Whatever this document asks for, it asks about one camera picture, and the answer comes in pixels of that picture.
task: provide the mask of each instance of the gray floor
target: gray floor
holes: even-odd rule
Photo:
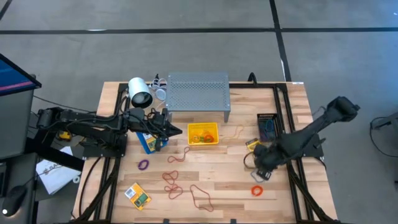
[[[282,27],[398,27],[394,0],[276,4]],[[272,26],[269,2],[263,0],[13,0],[0,21],[2,30]],[[354,121],[321,133],[339,219],[396,223],[398,162],[375,150],[369,122],[398,111],[398,32],[284,33],[283,38],[292,79],[305,82],[313,111],[338,95],[361,106]],[[274,33],[0,35],[0,52],[38,76],[43,88],[37,96],[87,110],[96,109],[104,81],[150,80],[156,73],[227,71],[238,81],[254,72],[260,81],[284,80]],[[34,100],[33,110],[47,106]],[[382,150],[398,154],[394,134],[386,127],[374,138]],[[41,201],[38,223],[67,221],[76,190],[70,184]],[[39,197],[47,198],[43,189]],[[59,210],[63,215],[56,215]]]

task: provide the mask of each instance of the computer monitor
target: computer monitor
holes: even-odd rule
[[[40,87],[34,77],[0,54],[0,96]]]

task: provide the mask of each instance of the wooden table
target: wooden table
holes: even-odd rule
[[[104,83],[98,114],[113,114],[119,82]],[[303,84],[287,83],[290,104],[296,129],[302,129],[312,122],[307,94]],[[147,155],[135,133],[128,133],[126,155],[121,160],[112,223],[161,223],[164,218],[170,222],[229,223],[232,218],[238,223],[292,223],[295,222],[289,180],[284,166],[272,174],[269,181],[260,184],[264,192],[254,197],[251,188],[257,185],[250,176],[251,170],[243,165],[243,157],[248,152],[244,143],[259,136],[257,113],[276,113],[274,95],[269,88],[232,88],[231,114],[228,123],[223,121],[223,113],[174,113],[172,124],[183,130],[183,134],[170,138],[169,145],[160,152]],[[288,119],[280,93],[286,130]],[[184,162],[168,163],[171,155],[182,156],[187,144],[187,124],[196,122],[218,122],[220,143],[215,146],[191,147]],[[148,159],[145,171],[137,168],[139,161]],[[78,214],[78,202],[83,182],[95,158],[85,162],[78,189],[73,214]],[[315,159],[303,159],[308,189],[322,209],[336,218],[335,207],[326,176],[325,168]],[[83,210],[98,191],[103,159],[91,174],[83,196]],[[164,172],[179,171],[176,184],[183,188],[183,194],[174,200],[164,191],[167,183],[162,179]],[[137,182],[149,194],[152,201],[143,211],[135,209],[124,195],[133,183]],[[190,186],[197,185],[211,195],[213,212],[197,209],[192,200]],[[197,204],[208,207],[204,193],[194,190]],[[299,193],[303,218],[306,218],[302,195]],[[105,217],[108,195],[105,195],[101,218]]]

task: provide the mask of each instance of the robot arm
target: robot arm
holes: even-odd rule
[[[78,113],[62,108],[39,110],[38,115],[37,128],[49,131],[66,131],[69,134],[86,137],[92,140],[91,148],[87,147],[87,150],[91,151],[90,154],[95,154],[95,148],[101,147],[106,149],[105,153],[109,152],[108,156],[111,157],[117,157],[124,153],[128,130],[153,135],[159,140],[155,146],[157,151],[160,150],[161,141],[167,141],[169,137],[182,133],[182,130],[168,121],[166,108],[162,113],[152,110],[148,116],[141,108],[131,108],[122,114],[110,117]]]
[[[346,97],[339,96],[328,104],[322,116],[304,129],[281,135],[270,147],[257,145],[254,149],[257,174],[267,180],[277,166],[302,157],[303,149],[319,131],[335,122],[351,121],[356,117],[358,110],[358,105],[352,104]]]

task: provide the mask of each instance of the yellow basket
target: yellow basket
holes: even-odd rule
[[[191,146],[218,144],[217,123],[188,124],[188,144]]]

